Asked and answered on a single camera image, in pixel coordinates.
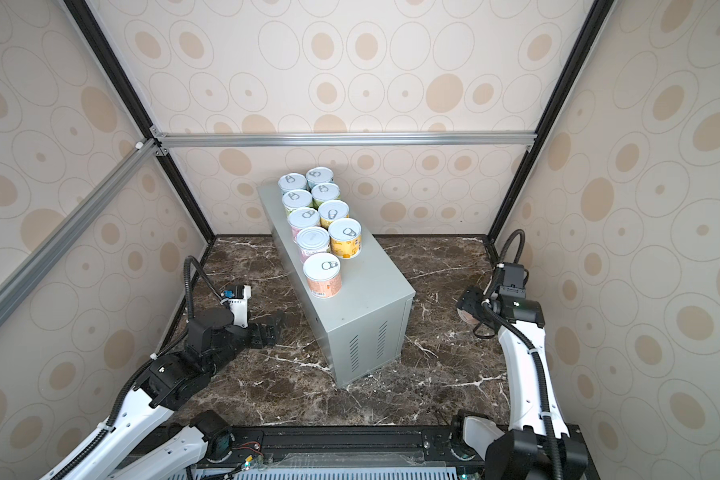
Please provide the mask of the yellow label can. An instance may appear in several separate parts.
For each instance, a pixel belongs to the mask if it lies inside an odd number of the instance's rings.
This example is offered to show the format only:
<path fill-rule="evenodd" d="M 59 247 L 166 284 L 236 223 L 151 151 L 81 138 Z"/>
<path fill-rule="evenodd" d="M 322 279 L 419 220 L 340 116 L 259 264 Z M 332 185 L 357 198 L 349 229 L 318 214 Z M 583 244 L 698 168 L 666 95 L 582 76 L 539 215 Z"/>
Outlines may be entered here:
<path fill-rule="evenodd" d="M 362 227 L 353 218 L 333 221 L 328 227 L 332 253 L 341 259 L 351 259 L 362 249 Z"/>
<path fill-rule="evenodd" d="M 334 221 L 349 216 L 349 206 L 342 200 L 330 200 L 318 207 L 318 213 L 321 227 L 328 229 Z"/>

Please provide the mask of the pink label can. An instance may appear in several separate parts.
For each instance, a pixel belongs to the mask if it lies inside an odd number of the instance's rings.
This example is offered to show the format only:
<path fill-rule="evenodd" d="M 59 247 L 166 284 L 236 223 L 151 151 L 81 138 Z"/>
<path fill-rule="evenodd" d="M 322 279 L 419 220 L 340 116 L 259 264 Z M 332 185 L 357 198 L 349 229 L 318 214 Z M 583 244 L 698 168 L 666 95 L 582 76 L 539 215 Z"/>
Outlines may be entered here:
<path fill-rule="evenodd" d="M 302 230 L 311 227 L 320 227 L 320 215 L 314 208 L 302 207 L 289 213 L 287 222 L 291 228 L 292 238 L 296 240 L 297 235 Z"/>
<path fill-rule="evenodd" d="M 302 262 L 313 255 L 331 252 L 331 237 L 327 230 L 318 226 L 301 230 L 296 236 L 296 244 Z"/>

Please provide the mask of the light green label can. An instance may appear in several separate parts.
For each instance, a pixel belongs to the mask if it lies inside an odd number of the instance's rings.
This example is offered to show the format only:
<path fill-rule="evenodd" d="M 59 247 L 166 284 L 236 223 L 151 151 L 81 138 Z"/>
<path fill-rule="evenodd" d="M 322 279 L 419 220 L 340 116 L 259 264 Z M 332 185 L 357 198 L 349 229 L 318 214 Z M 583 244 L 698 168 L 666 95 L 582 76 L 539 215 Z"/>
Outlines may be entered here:
<path fill-rule="evenodd" d="M 282 204 L 286 214 L 289 215 L 300 208 L 312 208 L 313 197 L 311 193 L 305 189 L 290 190 L 283 194 Z"/>

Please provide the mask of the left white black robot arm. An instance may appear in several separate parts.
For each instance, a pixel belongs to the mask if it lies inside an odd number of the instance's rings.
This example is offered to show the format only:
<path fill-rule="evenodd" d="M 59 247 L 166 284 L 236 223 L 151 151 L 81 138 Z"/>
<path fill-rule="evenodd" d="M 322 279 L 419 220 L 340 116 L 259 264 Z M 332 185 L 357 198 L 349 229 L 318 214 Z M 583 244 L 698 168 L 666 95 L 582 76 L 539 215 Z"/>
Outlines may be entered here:
<path fill-rule="evenodd" d="M 248 319 L 250 287 L 220 291 L 199 261 L 183 263 L 187 326 L 126 381 L 107 418 L 45 477 L 105 479 L 123 459 L 241 352 L 277 344 L 285 313 Z"/>

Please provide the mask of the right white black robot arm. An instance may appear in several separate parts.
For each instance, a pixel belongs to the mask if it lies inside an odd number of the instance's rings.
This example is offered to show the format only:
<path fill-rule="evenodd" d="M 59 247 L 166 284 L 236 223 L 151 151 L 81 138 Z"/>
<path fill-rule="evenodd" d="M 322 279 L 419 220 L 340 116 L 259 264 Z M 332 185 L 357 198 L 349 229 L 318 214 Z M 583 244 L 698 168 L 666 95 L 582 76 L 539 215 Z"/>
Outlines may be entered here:
<path fill-rule="evenodd" d="M 525 238 L 517 229 L 502 247 L 485 241 L 490 280 L 484 288 L 467 288 L 456 304 L 462 320 L 488 328 L 488 336 L 499 341 L 510 390 L 509 424 L 500 428 L 484 415 L 460 411 L 451 424 L 451 452 L 462 461 L 481 459 L 485 479 L 583 479 L 590 455 L 558 407 L 543 310 L 526 293 L 530 272 L 520 262 Z"/>

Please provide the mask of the teal label can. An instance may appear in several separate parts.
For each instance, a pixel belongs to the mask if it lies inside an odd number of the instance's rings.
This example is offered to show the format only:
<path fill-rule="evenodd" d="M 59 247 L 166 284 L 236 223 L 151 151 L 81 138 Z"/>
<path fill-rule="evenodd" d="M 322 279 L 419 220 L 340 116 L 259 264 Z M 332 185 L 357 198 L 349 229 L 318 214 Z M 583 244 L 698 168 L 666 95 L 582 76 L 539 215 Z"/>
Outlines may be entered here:
<path fill-rule="evenodd" d="M 321 183 L 332 183 L 334 173 L 326 167 L 315 167 L 306 172 L 305 178 L 307 179 L 309 189 L 312 189 Z"/>
<path fill-rule="evenodd" d="M 291 172 L 281 176 L 277 184 L 283 195 L 294 190 L 308 189 L 308 181 L 306 177 L 296 172 Z"/>

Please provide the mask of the orange label can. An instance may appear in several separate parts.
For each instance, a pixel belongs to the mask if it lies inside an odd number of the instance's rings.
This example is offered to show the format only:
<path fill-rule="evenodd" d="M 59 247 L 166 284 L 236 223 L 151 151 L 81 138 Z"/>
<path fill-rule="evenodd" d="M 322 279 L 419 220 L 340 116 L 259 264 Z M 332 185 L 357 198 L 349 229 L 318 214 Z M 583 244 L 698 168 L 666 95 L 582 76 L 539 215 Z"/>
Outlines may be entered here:
<path fill-rule="evenodd" d="M 331 298 L 342 287 L 340 260 L 331 253 L 309 256 L 303 264 L 309 292 L 317 298 Z"/>

